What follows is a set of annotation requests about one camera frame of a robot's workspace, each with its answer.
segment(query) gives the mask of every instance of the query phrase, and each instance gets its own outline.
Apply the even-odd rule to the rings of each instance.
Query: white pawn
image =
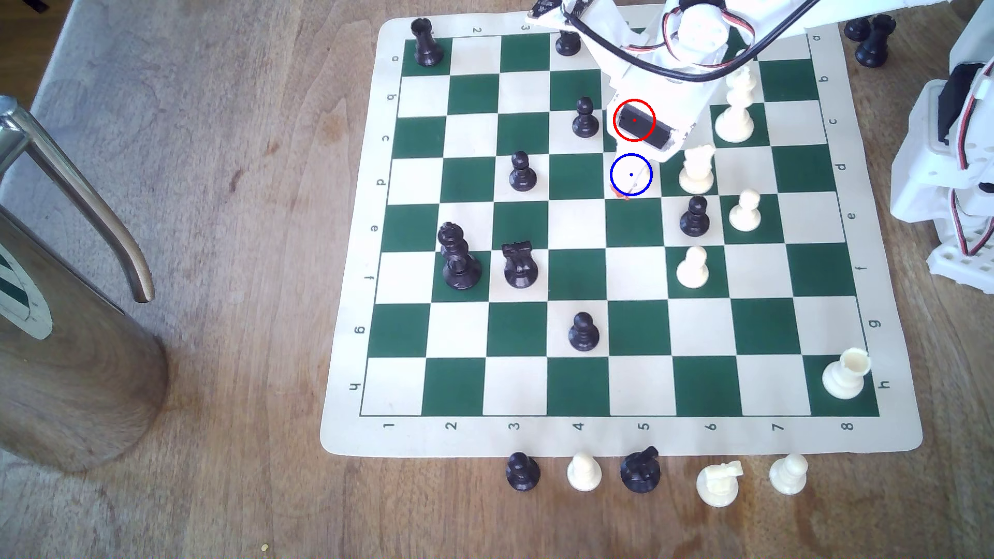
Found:
[[[729,212],[729,223],[739,231],[749,232],[759,227],[759,193],[746,188],[739,195],[739,203]]]
[[[787,455],[769,467],[769,482],[785,495],[800,492],[807,482],[807,460],[802,455]]]
[[[697,493],[713,507],[732,504],[739,496],[739,476],[743,465],[739,461],[707,466],[697,475]]]
[[[593,491],[600,485],[600,464],[587,453],[577,453],[566,466],[566,479],[577,491]]]
[[[821,383],[829,394],[851,400],[863,392],[863,377],[870,372],[870,355],[858,347],[842,352],[838,361],[829,363],[821,374]]]
[[[687,256],[677,265],[677,281],[687,289],[696,289],[708,281],[708,252],[704,247],[687,249]]]
[[[715,156],[715,146],[706,143],[684,150],[684,168],[680,170],[680,188],[691,194],[704,194],[715,184],[711,172],[711,158]]]

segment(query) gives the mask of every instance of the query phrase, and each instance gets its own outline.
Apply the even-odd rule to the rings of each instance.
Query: blue circle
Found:
[[[618,188],[618,185],[614,184],[614,165],[617,165],[618,161],[620,161],[622,158],[628,157],[628,156],[638,157],[639,159],[641,159],[642,161],[644,161],[645,162],[645,166],[649,168],[649,182],[647,182],[645,184],[645,188],[643,188],[642,190],[639,190],[638,192],[635,192],[634,194],[628,194],[627,192],[621,192],[621,189]],[[652,165],[649,164],[649,160],[648,159],[646,159],[645,157],[642,157],[638,153],[625,153],[624,155],[621,155],[621,156],[617,157],[616,159],[614,159],[614,162],[611,163],[611,170],[610,170],[609,173],[607,173],[607,176],[608,176],[608,178],[611,179],[611,186],[621,196],[638,196],[639,194],[642,194],[646,190],[649,190],[649,185],[652,184]]]

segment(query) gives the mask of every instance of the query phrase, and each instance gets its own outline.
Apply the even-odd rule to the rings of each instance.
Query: wooden table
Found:
[[[35,113],[134,233],[158,298],[128,302],[108,247],[29,165],[2,202],[162,337],[172,386],[112,464],[65,475],[0,456],[0,555],[994,554],[994,297],[930,276],[932,226],[888,213],[908,112],[976,3],[900,12],[885,67],[849,60],[924,443],[809,457],[789,498],[765,479],[773,458],[736,457],[739,499],[713,509],[694,478],[718,457],[663,460],[646,495],[579,493],[566,459],[540,460],[550,480],[516,493],[501,460],[318,442],[377,31],[529,2],[76,0]]]

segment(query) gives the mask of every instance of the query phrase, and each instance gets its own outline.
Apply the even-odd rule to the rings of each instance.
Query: chessboard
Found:
[[[660,6],[622,7],[644,27]],[[583,47],[524,13],[431,16],[444,59],[414,60],[413,18],[380,32],[321,442],[367,457],[875,453],[921,443],[908,351],[834,25],[756,60],[754,132],[713,134],[721,85],[685,147],[714,143],[710,230],[678,225],[683,152],[620,197],[624,146],[573,134],[577,100],[613,96]],[[730,53],[738,50],[732,45]],[[523,150],[538,182],[509,186]],[[761,223],[728,221],[761,194]],[[482,264],[465,290],[442,279],[436,238],[458,224]],[[530,241],[535,284],[504,279],[501,245]],[[687,248],[710,278],[676,280]],[[600,340],[568,342],[589,313]],[[850,347],[873,362],[851,400],[825,367]]]

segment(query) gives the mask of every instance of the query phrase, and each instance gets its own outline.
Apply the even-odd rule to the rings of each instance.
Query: black pawn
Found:
[[[580,51],[580,34],[575,31],[560,31],[556,40],[556,52],[571,57]]]
[[[525,453],[515,453],[507,459],[507,482],[515,489],[534,489],[541,476],[539,465]]]
[[[518,192],[528,192],[535,188],[535,183],[539,178],[535,175],[535,171],[528,166],[527,153],[524,151],[515,151],[511,155],[511,166],[514,167],[514,170],[511,171],[511,176],[508,177],[511,188]]]
[[[524,289],[538,279],[539,266],[532,259],[531,241],[501,245],[500,250],[507,259],[504,265],[504,279],[511,287]]]
[[[700,237],[711,227],[708,211],[708,199],[704,196],[694,196],[687,204],[687,211],[680,217],[680,231],[689,237]]]
[[[411,33],[414,33],[416,39],[416,45],[414,45],[415,62],[428,68],[440,63],[445,58],[445,51],[431,36],[431,22],[427,18],[417,18],[412,21]]]
[[[600,330],[593,325],[593,317],[586,312],[578,312],[570,327],[570,345],[576,351],[590,351],[600,341]]]
[[[649,447],[641,453],[632,453],[621,461],[621,481],[636,493],[648,493],[659,484],[659,451]]]
[[[870,37],[856,48],[856,62],[867,68],[883,66],[887,61],[887,38],[897,26],[898,22],[889,15],[881,14],[875,17]]]
[[[462,228],[454,223],[443,223],[438,229],[438,241],[441,243],[441,255],[445,258],[445,266],[441,269],[445,283],[453,289],[469,289],[476,285],[483,276],[483,267],[469,254]]]
[[[593,99],[590,97],[580,97],[577,101],[577,112],[573,119],[573,133],[581,138],[589,138],[597,133],[600,123],[593,115]]]

